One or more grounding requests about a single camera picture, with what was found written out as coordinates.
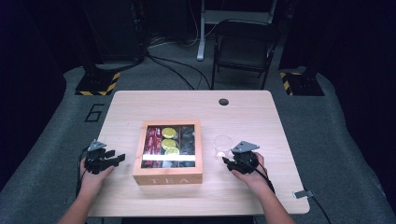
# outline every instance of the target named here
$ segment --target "chair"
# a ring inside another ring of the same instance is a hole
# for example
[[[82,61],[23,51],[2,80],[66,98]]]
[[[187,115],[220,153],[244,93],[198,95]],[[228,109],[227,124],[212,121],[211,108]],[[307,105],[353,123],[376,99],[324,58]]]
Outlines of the chair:
[[[214,89],[216,70],[220,67],[258,72],[262,90],[274,56],[280,33],[269,23],[229,19],[221,21],[215,31],[215,55],[212,68]]]

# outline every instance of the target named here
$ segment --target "wooden table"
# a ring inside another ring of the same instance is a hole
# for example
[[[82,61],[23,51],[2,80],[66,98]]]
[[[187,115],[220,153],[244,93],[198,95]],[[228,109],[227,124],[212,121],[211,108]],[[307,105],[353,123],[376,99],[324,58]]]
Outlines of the wooden table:
[[[228,105],[220,105],[225,98]],[[199,119],[203,184],[137,186],[134,157],[143,120]],[[274,100],[269,91],[118,91],[98,140],[126,159],[105,181],[90,217],[199,217],[262,214],[260,202],[215,159],[213,140],[226,134],[259,145],[276,196],[290,214],[309,211]]]

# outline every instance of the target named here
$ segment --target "wooden box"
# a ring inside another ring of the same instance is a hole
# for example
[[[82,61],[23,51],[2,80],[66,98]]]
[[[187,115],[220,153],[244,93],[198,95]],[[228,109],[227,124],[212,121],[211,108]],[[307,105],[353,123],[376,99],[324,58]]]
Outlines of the wooden box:
[[[137,185],[201,184],[202,178],[199,120],[143,122],[134,161]]]

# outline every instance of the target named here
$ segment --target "yellow black hazard tape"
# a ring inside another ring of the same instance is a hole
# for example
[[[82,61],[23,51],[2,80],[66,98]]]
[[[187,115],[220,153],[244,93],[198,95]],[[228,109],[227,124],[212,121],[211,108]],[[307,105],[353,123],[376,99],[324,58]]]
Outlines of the yellow black hazard tape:
[[[119,80],[120,73],[114,75],[113,79],[111,80],[110,85],[108,86],[106,91],[76,91],[75,95],[109,95],[113,92],[114,88],[116,87],[117,81]]]
[[[282,78],[283,87],[285,88],[287,95],[293,95],[293,91],[291,89],[290,83],[288,82],[288,77],[286,76],[287,73],[280,73],[280,77]],[[299,76],[301,73],[288,73],[290,75]]]

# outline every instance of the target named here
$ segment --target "hand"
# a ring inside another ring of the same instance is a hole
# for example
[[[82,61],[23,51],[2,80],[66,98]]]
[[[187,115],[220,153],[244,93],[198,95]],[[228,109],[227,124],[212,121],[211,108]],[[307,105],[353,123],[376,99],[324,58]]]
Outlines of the hand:
[[[264,157],[258,152],[255,152],[254,154],[256,154],[259,163],[264,166]],[[260,165],[257,167],[257,169],[262,174],[266,175],[266,170],[264,171]],[[256,171],[252,172],[249,175],[243,175],[236,170],[231,170],[231,173],[233,173],[233,175],[236,176],[238,179],[245,182],[245,184],[247,184],[247,186],[257,195],[261,192],[262,188],[269,188],[268,183],[265,181],[265,179],[262,178],[262,176],[259,175],[259,173],[257,173]]]
[[[105,178],[113,172],[114,166],[110,166],[99,174],[94,175],[86,171],[84,163],[85,159],[81,160],[80,176],[82,177],[82,182],[78,196],[81,195],[89,199],[94,199],[99,193]]]

